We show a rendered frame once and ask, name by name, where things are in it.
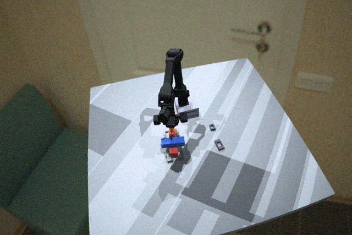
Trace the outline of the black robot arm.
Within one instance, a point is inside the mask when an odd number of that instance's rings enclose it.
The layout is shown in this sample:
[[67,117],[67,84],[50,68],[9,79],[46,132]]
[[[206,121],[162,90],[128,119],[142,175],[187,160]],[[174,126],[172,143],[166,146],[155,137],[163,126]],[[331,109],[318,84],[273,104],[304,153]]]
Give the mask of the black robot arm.
[[[189,90],[183,83],[181,61],[184,52],[182,49],[170,48],[166,53],[166,68],[164,73],[164,82],[158,94],[158,107],[161,107],[158,120],[166,124],[166,128],[174,128],[178,125],[176,116],[171,116],[174,111],[175,97],[178,98],[179,106],[189,105]],[[175,87],[173,89],[173,76]],[[163,102],[161,102],[163,101]],[[171,117],[170,117],[171,116]]]

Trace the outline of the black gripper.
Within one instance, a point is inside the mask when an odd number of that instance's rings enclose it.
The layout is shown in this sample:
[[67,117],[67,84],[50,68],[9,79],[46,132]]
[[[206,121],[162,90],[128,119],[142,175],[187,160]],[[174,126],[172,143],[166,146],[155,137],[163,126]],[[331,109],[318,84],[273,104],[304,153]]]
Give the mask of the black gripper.
[[[170,117],[171,116],[174,116],[175,114],[175,110],[171,113]],[[186,112],[180,112],[180,115],[176,114],[176,119],[178,120],[178,123],[179,123],[179,119],[180,119],[180,122],[182,123],[186,123],[188,122],[188,118],[187,118],[187,113]],[[160,125],[161,122],[157,119],[158,118],[158,115],[154,115],[153,116],[153,124],[154,125]]]

